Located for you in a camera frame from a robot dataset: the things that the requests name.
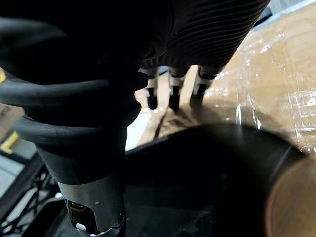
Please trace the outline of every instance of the cardboard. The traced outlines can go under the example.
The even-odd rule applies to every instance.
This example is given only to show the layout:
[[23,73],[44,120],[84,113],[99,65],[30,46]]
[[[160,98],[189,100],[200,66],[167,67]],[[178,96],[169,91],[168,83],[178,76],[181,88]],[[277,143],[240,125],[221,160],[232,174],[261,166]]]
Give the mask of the cardboard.
[[197,72],[192,66],[181,92],[177,114],[167,109],[167,75],[158,80],[158,106],[149,111],[146,94],[137,92],[151,121],[140,144],[202,123],[247,124],[282,134],[305,152],[316,152],[316,5],[282,15],[252,31],[207,90],[203,108],[192,111],[189,99]]

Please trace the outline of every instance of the robotic arm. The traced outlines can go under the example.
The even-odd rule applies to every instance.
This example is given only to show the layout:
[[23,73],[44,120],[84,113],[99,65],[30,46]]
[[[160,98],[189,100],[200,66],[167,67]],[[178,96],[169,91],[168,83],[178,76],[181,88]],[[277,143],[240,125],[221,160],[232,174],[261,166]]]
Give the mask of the robotic arm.
[[124,232],[126,128],[141,109],[134,92],[147,86],[138,70],[167,65],[181,86],[198,64],[194,94],[203,94],[268,2],[1,3],[0,101],[24,108],[15,129],[36,144],[83,236]]

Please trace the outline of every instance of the yellow object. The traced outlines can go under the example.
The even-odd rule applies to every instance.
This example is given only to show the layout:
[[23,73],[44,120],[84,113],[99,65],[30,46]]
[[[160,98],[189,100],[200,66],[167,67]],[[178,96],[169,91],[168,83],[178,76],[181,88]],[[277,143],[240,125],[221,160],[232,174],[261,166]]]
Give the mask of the yellow object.
[[16,132],[13,132],[1,145],[0,149],[8,154],[12,154],[13,151],[11,150],[11,147],[14,143],[19,139],[18,134]]
[[5,75],[3,72],[0,71],[0,83],[5,80]]

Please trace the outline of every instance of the ribbed black cover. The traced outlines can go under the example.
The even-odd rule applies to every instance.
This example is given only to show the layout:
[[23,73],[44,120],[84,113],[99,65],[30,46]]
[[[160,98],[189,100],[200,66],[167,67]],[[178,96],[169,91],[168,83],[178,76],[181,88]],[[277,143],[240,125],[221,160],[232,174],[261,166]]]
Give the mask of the ribbed black cover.
[[183,27],[169,36],[165,54],[146,60],[142,67],[226,65],[268,3],[268,0],[191,0]]

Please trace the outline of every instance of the black plastic part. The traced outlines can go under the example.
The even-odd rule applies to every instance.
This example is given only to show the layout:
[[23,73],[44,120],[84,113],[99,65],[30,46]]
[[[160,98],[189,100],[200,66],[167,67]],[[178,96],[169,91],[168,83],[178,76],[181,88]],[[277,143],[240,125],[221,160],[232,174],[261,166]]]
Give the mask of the black plastic part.
[[267,6],[266,9],[262,12],[262,14],[260,15],[259,19],[257,20],[257,22],[255,23],[254,27],[257,25],[260,25],[261,23],[265,22],[266,20],[268,20],[271,16],[272,16],[272,11],[271,9]]
[[151,110],[154,110],[158,107],[158,99],[157,96],[151,95],[147,97],[147,104]]
[[205,91],[206,91],[206,85],[200,84],[197,90],[197,94],[195,95],[192,93],[191,98],[190,98],[191,108],[198,109],[202,106]]
[[179,110],[180,103],[180,88],[178,86],[173,86],[173,94],[169,95],[169,107],[175,112]]

